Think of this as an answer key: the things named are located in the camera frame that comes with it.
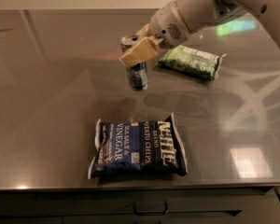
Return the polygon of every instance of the countertop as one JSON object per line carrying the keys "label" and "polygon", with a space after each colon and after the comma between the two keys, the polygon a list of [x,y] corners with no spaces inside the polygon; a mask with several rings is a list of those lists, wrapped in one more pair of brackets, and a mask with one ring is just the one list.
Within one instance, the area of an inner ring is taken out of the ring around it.
{"label": "countertop", "polygon": [[[0,190],[280,185],[280,49],[250,15],[185,45],[221,55],[215,81],[147,62],[132,91],[120,39],[144,10],[0,10]],[[175,113],[189,173],[88,179],[95,123]]]}

